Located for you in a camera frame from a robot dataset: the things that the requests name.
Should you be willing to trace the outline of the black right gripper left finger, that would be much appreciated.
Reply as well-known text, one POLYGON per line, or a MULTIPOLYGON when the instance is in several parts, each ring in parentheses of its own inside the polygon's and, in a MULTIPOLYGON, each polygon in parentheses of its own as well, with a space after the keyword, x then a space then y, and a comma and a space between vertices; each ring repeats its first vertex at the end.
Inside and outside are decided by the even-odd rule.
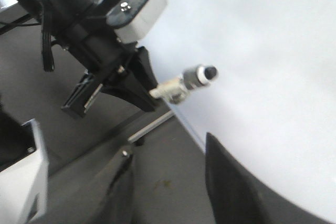
POLYGON ((134 152, 124 145, 64 203, 32 223, 131 223, 133 195, 134 152))

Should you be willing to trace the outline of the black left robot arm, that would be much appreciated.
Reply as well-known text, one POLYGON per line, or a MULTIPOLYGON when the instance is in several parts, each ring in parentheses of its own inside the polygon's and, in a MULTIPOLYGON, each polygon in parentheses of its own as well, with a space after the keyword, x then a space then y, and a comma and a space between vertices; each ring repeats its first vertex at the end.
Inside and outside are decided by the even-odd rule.
MULTIPOLYGON (((84 117, 99 93, 125 100, 144 112, 157 103, 149 53, 138 47, 167 0, 18 0, 41 26, 41 57, 55 69, 60 45, 85 67, 62 110, 84 117)), ((29 223, 46 211, 48 159, 37 121, 18 123, 1 112, 1 223, 29 223)))

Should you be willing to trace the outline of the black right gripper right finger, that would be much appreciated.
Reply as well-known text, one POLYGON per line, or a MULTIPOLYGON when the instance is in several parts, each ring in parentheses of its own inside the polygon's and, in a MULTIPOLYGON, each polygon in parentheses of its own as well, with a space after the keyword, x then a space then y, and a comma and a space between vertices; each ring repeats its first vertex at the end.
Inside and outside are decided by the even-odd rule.
POLYGON ((327 223, 262 183, 210 132, 205 182, 216 223, 327 223))

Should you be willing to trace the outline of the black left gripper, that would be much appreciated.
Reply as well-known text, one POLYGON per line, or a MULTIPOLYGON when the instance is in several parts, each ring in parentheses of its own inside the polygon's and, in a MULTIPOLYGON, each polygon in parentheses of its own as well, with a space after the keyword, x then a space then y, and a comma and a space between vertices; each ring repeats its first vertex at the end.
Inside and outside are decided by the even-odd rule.
POLYGON ((51 0, 52 35, 86 69, 61 107, 74 119, 85 117, 100 91, 144 112, 153 112, 158 105, 149 94, 157 80, 148 50, 123 44, 106 23, 118 1, 51 0))

